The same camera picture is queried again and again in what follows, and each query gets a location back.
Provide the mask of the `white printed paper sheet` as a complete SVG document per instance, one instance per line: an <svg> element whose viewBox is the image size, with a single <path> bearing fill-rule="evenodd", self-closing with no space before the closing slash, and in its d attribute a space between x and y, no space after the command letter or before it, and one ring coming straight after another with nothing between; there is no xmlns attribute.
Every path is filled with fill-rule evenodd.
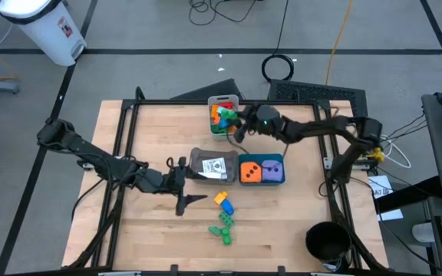
<svg viewBox="0 0 442 276"><path fill-rule="evenodd" d="M373 189L376 199L391 194L394 191L387 176L369 176L368 182Z"/></svg>

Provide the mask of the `white printed card packet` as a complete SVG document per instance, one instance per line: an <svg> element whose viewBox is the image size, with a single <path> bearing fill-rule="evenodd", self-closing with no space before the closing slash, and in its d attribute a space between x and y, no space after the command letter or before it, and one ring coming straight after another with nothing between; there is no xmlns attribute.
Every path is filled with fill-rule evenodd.
<svg viewBox="0 0 442 276"><path fill-rule="evenodd" d="M226 174L226 164L224 158L206 159L202 161L205 173Z"/></svg>

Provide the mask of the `teal plastic bin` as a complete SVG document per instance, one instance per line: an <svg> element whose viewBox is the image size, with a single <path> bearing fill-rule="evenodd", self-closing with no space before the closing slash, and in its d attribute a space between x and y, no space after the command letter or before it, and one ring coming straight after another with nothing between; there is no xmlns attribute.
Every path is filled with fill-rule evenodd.
<svg viewBox="0 0 442 276"><path fill-rule="evenodd" d="M267 159L277 160L282 163L283 165L283 171L284 176L281 182L268 182L268 181L261 181L259 183L241 183L240 180L240 165L244 162L255 162L258 163L262 168L262 162ZM284 161L283 156L281 154L242 154L239 156L239 182L243 186L277 186L283 184L285 181L285 167L284 167Z"/></svg>

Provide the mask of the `black round cup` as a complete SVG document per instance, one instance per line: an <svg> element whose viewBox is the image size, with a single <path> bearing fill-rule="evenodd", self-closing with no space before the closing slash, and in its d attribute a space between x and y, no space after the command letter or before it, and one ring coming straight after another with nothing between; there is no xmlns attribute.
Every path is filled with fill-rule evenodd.
<svg viewBox="0 0 442 276"><path fill-rule="evenodd" d="M341 272L351 264L351 237L335 222L319 222L305 235L308 253L331 272Z"/></svg>

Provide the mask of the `black desk beam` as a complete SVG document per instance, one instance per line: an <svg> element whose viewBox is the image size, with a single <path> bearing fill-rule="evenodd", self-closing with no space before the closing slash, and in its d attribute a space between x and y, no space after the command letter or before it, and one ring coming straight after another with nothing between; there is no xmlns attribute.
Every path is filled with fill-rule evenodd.
<svg viewBox="0 0 442 276"><path fill-rule="evenodd" d="M442 198L440 177L434 176L415 185L375 199L376 213L385 213L401 207L423 202L429 197Z"/></svg>

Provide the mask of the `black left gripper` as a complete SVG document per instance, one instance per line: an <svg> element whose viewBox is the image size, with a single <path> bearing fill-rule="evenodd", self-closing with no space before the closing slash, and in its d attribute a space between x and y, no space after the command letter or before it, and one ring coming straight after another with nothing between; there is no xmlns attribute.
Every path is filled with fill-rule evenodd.
<svg viewBox="0 0 442 276"><path fill-rule="evenodd" d="M202 174L191 168L186 168L186 157L181 156L177 165L174 165L173 157L167 159L169 172L167 175L168 192L176 196L176 215L182 216L185 208L190 203L205 199L207 195L184 195L185 177L188 179L207 179Z"/></svg>

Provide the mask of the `dark grey plastic bin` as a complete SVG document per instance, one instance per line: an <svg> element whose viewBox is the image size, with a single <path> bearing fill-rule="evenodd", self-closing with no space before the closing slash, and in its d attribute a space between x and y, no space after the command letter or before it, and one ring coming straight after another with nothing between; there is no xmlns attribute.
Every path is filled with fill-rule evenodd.
<svg viewBox="0 0 442 276"><path fill-rule="evenodd" d="M238 179L239 176L239 154L236 151L209 151L200 148L193 148L190 153L190 168L195 172L203 172L202 161L206 159L224 158L228 178L222 179L199 179L199 181L210 182L220 185L231 185Z"/></svg>

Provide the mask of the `white pedal trash can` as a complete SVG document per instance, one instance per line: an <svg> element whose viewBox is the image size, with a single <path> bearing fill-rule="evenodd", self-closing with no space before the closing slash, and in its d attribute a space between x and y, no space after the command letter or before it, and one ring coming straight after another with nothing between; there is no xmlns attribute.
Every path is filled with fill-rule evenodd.
<svg viewBox="0 0 442 276"><path fill-rule="evenodd" d="M87 47L66 0L1 0L0 15L18 26L57 65L69 67Z"/></svg>

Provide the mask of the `purple foam die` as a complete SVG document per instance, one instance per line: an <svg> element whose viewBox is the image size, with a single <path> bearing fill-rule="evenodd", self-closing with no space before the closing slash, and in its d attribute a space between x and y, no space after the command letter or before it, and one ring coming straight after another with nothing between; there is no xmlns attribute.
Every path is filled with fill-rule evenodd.
<svg viewBox="0 0 442 276"><path fill-rule="evenodd" d="M283 165L277 160L267 159L262 162L262 180L281 182L284 176Z"/></svg>

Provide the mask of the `black perforated computer case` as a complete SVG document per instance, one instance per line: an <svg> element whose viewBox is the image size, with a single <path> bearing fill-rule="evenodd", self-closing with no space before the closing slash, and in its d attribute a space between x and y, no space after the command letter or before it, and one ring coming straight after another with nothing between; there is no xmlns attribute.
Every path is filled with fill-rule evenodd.
<svg viewBox="0 0 442 276"><path fill-rule="evenodd" d="M330 107L332 100L348 101L353 117L367 117L368 106L364 90L333 87L289 80L274 80L270 84L268 100L292 100L295 102L323 103L335 117L337 107Z"/></svg>

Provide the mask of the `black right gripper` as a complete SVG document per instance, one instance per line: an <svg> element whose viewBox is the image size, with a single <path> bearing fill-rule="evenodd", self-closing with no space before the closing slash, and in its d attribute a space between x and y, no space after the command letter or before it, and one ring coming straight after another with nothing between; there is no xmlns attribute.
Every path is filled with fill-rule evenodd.
<svg viewBox="0 0 442 276"><path fill-rule="evenodd" d="M283 119L280 113L269 105L249 105L243 110L236 111L237 120L233 126L236 128L233 137L241 143L247 132L265 134L276 137L283 129Z"/></svg>

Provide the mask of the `black metal table frame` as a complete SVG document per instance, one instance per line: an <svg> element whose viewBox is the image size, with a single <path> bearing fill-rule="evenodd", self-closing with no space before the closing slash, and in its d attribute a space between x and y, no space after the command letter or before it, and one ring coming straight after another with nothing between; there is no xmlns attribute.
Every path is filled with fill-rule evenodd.
<svg viewBox="0 0 442 276"><path fill-rule="evenodd" d="M137 111L130 155L166 172L167 158L188 156L195 147L230 151L209 129L206 102L144 100ZM242 147L251 153L284 155L285 181L279 186L232 184L225 190L234 206L232 243L224 245L210 228L220 224L215 196L222 186L187 180L185 190L200 196L182 216L174 211L171 195L143 194L127 189L114 253L105 237L100 265L115 270L163 271L177 265L182 271L319 271L320 262L305 247L305 233L331 217L321 197L322 154L344 150L347 142L307 138L286 146L269 136L247 136Z"/></svg>

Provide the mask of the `grey computer mouse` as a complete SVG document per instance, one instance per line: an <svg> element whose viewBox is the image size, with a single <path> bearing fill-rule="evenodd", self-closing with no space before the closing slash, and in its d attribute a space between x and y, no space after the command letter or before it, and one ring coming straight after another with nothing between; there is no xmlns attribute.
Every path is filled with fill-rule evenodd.
<svg viewBox="0 0 442 276"><path fill-rule="evenodd" d="M435 242L433 225L431 222L416 224L411 229L413 237L422 243Z"/></svg>

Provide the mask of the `black slanted panel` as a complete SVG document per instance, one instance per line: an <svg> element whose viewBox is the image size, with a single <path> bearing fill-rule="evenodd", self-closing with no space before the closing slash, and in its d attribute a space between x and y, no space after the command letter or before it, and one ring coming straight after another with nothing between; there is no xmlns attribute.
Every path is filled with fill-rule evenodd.
<svg viewBox="0 0 442 276"><path fill-rule="evenodd" d="M236 86L235 80L230 78L220 82L201 87L196 90L172 97L172 100L208 100L210 97L236 95L242 97L242 93Z"/></svg>

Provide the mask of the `orange foam die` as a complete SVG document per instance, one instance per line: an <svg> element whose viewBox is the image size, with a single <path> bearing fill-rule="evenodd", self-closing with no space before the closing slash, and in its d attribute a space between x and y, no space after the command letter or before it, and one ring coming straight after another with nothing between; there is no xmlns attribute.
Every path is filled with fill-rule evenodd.
<svg viewBox="0 0 442 276"><path fill-rule="evenodd" d="M262 181L262 168L255 162L244 162L240 165L241 183L259 183Z"/></svg>

